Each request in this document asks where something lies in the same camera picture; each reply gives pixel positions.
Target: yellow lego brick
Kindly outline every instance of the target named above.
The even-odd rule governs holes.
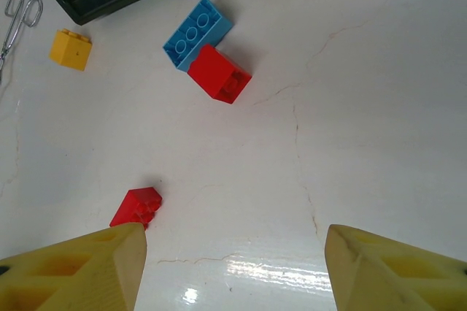
[[[338,311],[465,311],[467,263],[332,225],[325,258]]]
[[[57,64],[84,71],[92,47],[89,38],[64,28],[57,31],[49,57]]]
[[[145,260],[141,223],[0,260],[0,311],[131,311]]]

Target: white table surface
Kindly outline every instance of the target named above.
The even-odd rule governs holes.
[[[78,27],[44,0],[0,92],[0,257],[153,185],[138,311],[335,310],[331,223],[467,259],[467,0],[213,0],[253,73],[233,105],[162,50],[198,1]],[[93,40],[84,73],[48,58],[62,28]]]

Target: scissor handle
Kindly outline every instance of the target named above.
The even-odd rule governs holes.
[[[37,9],[37,13],[34,16],[34,19],[29,20],[28,17],[29,17],[29,13],[31,11],[31,6],[33,6],[34,3],[37,3],[39,8]],[[26,7],[24,9],[23,16],[21,17],[21,22],[26,24],[30,28],[36,26],[37,22],[41,18],[43,10],[44,10],[44,4],[42,3],[42,0],[29,0],[29,2],[26,4]]]
[[[20,0],[20,3],[18,3],[18,6],[16,7],[16,9],[12,11],[11,9],[13,6],[13,1],[14,0],[8,0],[7,6],[5,7],[5,15],[10,18],[14,18],[18,15],[24,3],[24,0]]]

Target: scissors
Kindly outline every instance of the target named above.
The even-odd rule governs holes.
[[[19,3],[15,7],[16,0],[8,0],[7,6],[5,7],[5,15],[7,17],[12,18],[12,22],[9,25],[7,35],[5,36],[5,40],[1,47],[0,51],[0,85],[1,85],[1,72],[3,70],[3,66],[5,63],[5,59],[7,58],[8,53],[11,51],[15,42],[18,38],[18,34],[20,33],[23,24],[28,26],[29,28],[33,28],[39,22],[41,18],[42,11],[44,9],[44,4],[42,0],[29,0],[24,8],[23,14],[21,14],[21,10],[23,9],[24,0],[18,0]],[[37,13],[34,16],[34,19],[29,19],[29,15],[31,14],[32,6],[37,3]]]

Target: blue lego piece in box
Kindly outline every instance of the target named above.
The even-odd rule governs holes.
[[[177,69],[187,72],[201,48],[216,46],[233,26],[210,0],[201,0],[163,49]]]

